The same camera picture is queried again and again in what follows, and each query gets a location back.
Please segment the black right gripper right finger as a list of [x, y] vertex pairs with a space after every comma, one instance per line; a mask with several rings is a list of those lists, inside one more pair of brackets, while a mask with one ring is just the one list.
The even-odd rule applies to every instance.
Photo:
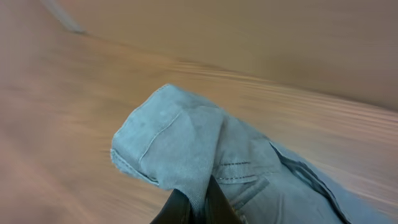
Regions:
[[204, 212], [206, 224], [242, 224], [213, 176], [208, 184]]

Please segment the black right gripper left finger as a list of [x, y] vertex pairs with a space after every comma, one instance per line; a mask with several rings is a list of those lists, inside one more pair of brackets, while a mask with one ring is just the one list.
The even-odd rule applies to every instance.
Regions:
[[174, 189], [150, 224], [192, 224], [192, 206], [181, 191]]

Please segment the grey shorts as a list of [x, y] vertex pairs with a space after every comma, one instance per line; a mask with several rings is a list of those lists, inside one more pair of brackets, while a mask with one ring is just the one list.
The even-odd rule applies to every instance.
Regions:
[[389, 223], [314, 165], [210, 100], [164, 85], [115, 133], [123, 173], [189, 199], [203, 214], [215, 179], [244, 223]]

